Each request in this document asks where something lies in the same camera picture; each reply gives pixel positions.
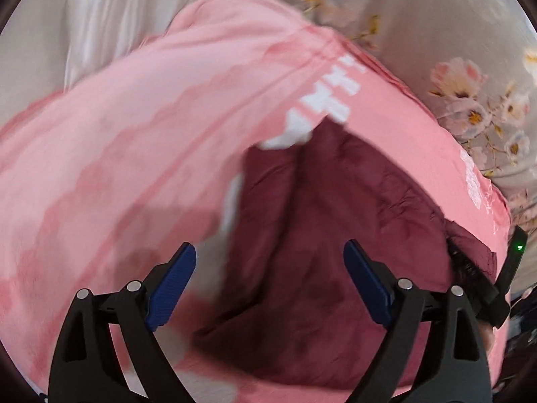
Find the person's right hand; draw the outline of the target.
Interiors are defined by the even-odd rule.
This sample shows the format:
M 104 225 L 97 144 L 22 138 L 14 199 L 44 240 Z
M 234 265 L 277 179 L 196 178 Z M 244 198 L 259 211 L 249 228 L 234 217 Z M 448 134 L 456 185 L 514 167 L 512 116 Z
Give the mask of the person's right hand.
M 532 291 L 536 289 L 536 286 L 528 287 L 512 304 L 511 307 L 514 308 L 519 303 L 523 302 L 532 295 Z M 482 342 L 484 344 L 485 352 L 487 355 L 491 354 L 493 346 L 495 344 L 495 333 L 493 327 L 484 321 L 478 322 L 478 329 L 482 337 Z

